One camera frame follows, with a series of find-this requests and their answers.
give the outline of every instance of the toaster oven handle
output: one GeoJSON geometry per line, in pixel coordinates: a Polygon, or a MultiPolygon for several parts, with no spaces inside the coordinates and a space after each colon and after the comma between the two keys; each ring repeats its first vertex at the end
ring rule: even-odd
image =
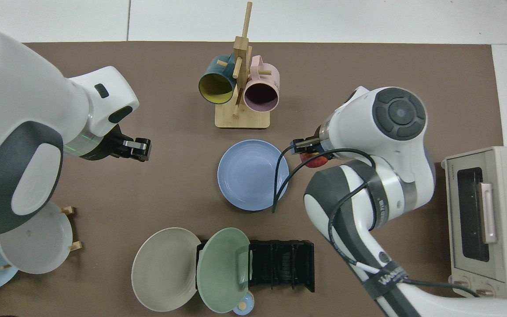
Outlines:
{"type": "Polygon", "coordinates": [[[492,196],[492,184],[478,183],[478,190],[481,197],[481,229],[484,243],[497,243],[496,225],[494,221],[494,204],[492,196]]]}

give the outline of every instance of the mug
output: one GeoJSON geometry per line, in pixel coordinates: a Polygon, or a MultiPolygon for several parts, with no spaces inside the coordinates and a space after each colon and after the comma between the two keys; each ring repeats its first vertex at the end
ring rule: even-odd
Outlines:
{"type": "Polygon", "coordinates": [[[256,112],[271,111],[279,103],[279,71],[272,64],[264,63],[259,55],[252,58],[244,103],[256,112]]]}
{"type": "Polygon", "coordinates": [[[215,57],[205,74],[199,80],[199,92],[208,102],[223,104],[228,102],[234,94],[236,79],[234,72],[234,53],[215,57]]]}

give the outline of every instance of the toaster oven window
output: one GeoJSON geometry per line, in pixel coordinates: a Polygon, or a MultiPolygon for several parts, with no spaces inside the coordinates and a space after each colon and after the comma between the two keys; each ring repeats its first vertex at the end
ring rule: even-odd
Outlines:
{"type": "Polygon", "coordinates": [[[482,241],[481,198],[478,192],[482,182],[481,168],[457,171],[459,189],[459,214],[461,218],[461,243],[463,255],[478,261],[489,261],[489,245],[482,241]]]}

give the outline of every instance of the toaster oven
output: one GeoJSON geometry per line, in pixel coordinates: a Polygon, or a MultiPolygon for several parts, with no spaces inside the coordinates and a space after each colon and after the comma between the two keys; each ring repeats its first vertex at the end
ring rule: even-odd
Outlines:
{"type": "Polygon", "coordinates": [[[442,167],[451,249],[449,282],[481,296],[507,299],[507,147],[449,156],[442,167]]]}

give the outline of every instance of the white plate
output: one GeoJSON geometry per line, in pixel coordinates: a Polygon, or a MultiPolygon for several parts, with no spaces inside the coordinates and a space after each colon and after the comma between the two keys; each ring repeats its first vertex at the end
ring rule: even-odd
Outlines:
{"type": "Polygon", "coordinates": [[[30,274],[48,273],[64,263],[72,245],[72,225],[61,211],[48,202],[26,223],[1,234],[4,259],[30,274]]]}
{"type": "Polygon", "coordinates": [[[183,228],[167,228],[149,237],[132,264],[132,290],[146,308],[171,311],[195,295],[197,245],[183,228]]]}

